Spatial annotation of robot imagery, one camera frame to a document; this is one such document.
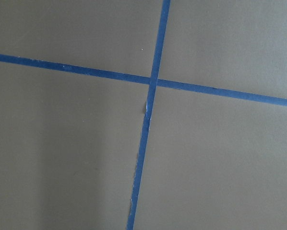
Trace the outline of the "right side long tape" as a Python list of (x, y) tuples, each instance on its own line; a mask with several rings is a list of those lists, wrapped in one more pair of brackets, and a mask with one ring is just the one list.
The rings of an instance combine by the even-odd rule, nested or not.
[(158, 32), (157, 32), (156, 44), (155, 44), (151, 76), (149, 80), (149, 88), (148, 88), (148, 93), (147, 93), (147, 98), (146, 98), (146, 109), (145, 109), (145, 115), (143, 118), (143, 126), (142, 126), (142, 132), (141, 132), (141, 138), (140, 138), (140, 144), (139, 144), (139, 150), (138, 150), (138, 156), (137, 156), (137, 163), (136, 163), (136, 169), (135, 169), (134, 179), (133, 179), (130, 212), (129, 212), (129, 216), (127, 219), (126, 230), (132, 230), (134, 227), (134, 222), (135, 222), (136, 209), (137, 209), (137, 204), (138, 204), (138, 197), (139, 197), (141, 179), (142, 179), (142, 173), (143, 173), (143, 167), (144, 167), (143, 165), (144, 165), (144, 159), (145, 159), (145, 153), (146, 153), (146, 146), (148, 142), (151, 116), (152, 116), (154, 100), (155, 100), (155, 92), (157, 88), (157, 81), (158, 81), (159, 69), (160, 69), (160, 64), (161, 64), (164, 39), (166, 35), (169, 8), (170, 8), (170, 1), (164, 0), (162, 2), (162, 8), (161, 8), (161, 13), (160, 13), (159, 27), (158, 27)]

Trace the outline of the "right side cross tape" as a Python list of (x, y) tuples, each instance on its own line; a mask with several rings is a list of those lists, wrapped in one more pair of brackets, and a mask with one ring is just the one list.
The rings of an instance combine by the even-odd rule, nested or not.
[[(17, 64), (17, 65), (24, 65), (42, 69), (50, 69), (50, 70), (57, 70), (63, 72), (70, 72), (75, 74), (82, 74), (94, 77), (101, 77), (107, 79), (114, 79), (120, 81), (129, 81), (135, 82), (140, 84), (149, 84), (150, 78), (126, 73), (119, 73), (107, 70), (100, 70), (100, 69), (93, 69), (87, 67), (80, 67), (74, 66), (69, 64), (62, 64), (56, 62), (49, 62), (44, 60), (37, 60), (37, 59), (30, 59), (24, 57), (16, 57), (16, 56), (9, 56), (0, 54), (0, 62)], [(234, 90), (227, 90), (227, 89), (220, 89), (220, 88), (213, 88), (208, 86), (196, 85), (196, 84), (189, 84), (171, 80), (163, 80), (158, 79), (157, 85), (159, 87), (177, 89), (177, 90), (184, 90), (190, 92), (198, 92), (198, 93), (205, 93), (210, 95), (217, 95), (217, 96), (224, 96), (230, 97), (235, 99), (242, 99), (247, 101), (255, 101), (260, 103), (266, 104), (275, 104), (281, 106), (287, 106), (287, 99), (279, 98), (279, 97), (272, 97), (248, 92), (239, 92)]]

